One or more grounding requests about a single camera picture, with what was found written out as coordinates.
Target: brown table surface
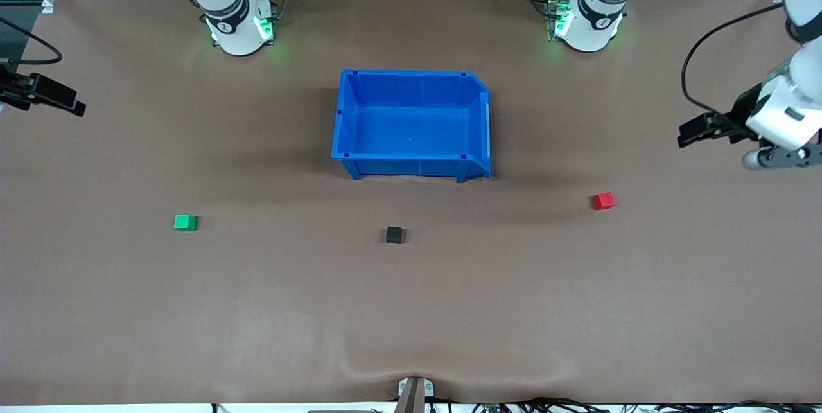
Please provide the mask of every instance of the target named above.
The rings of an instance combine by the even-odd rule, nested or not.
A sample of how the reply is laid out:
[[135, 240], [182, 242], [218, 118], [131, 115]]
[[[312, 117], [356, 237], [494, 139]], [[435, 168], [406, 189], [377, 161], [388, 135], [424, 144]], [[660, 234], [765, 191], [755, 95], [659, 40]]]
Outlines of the brown table surface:
[[[461, 401], [819, 401], [819, 169], [676, 147], [688, 49], [766, 3], [631, 0], [582, 54], [522, 0], [291, 0], [232, 58], [188, 0], [58, 0], [35, 33], [66, 58], [37, 70], [89, 109], [3, 111], [0, 403], [379, 400], [415, 374]], [[707, 42], [693, 94], [730, 109], [796, 50], [783, 20]], [[474, 71], [494, 179], [347, 178], [348, 67]]]

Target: cube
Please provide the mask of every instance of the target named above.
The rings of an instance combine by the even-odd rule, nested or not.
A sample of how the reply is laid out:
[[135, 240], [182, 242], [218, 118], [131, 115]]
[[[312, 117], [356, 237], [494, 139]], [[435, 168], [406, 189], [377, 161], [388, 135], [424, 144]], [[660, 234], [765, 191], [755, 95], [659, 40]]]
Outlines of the cube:
[[191, 214], [178, 214], [174, 217], [174, 229], [176, 231], [196, 231], [197, 217]]
[[385, 231], [385, 243], [402, 244], [403, 229], [399, 227], [388, 227]]
[[593, 197], [593, 208], [596, 211], [604, 211], [606, 209], [611, 209], [613, 206], [616, 206], [617, 203], [614, 202], [614, 195], [610, 191], [605, 191], [605, 193], [599, 193]]

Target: green led light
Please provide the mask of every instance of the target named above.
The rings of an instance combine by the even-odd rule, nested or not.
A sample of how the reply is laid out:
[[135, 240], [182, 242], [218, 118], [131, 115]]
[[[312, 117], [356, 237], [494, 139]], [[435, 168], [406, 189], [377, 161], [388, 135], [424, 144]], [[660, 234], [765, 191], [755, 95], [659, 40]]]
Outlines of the green led light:
[[566, 14], [557, 20], [557, 27], [554, 30], [555, 35], [564, 36], [568, 33], [570, 22], [573, 21], [573, 11], [569, 9]]
[[214, 32], [214, 26], [211, 26], [211, 21], [208, 18], [205, 19], [205, 25], [208, 26], [208, 30], [211, 31], [211, 38], [214, 39], [215, 42], [219, 42], [217, 40], [217, 33]]
[[267, 18], [260, 19], [255, 16], [254, 24], [256, 24], [256, 27], [258, 27], [259, 37], [261, 37], [264, 40], [271, 39], [274, 31], [271, 26], [271, 21], [269, 21]]
[[611, 38], [613, 38], [615, 35], [617, 35], [617, 32], [619, 32], [620, 21], [622, 21], [622, 15], [619, 15], [619, 17], [616, 18], [616, 21], [614, 21], [614, 29], [611, 30]]

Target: blue storage bin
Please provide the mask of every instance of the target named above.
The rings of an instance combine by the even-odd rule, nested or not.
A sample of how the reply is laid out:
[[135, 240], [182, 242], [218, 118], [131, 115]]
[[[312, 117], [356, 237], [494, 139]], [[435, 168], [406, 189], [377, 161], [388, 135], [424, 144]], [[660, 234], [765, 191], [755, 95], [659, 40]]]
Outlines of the blue storage bin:
[[331, 157], [362, 175], [491, 176], [488, 88], [460, 71], [344, 70]]

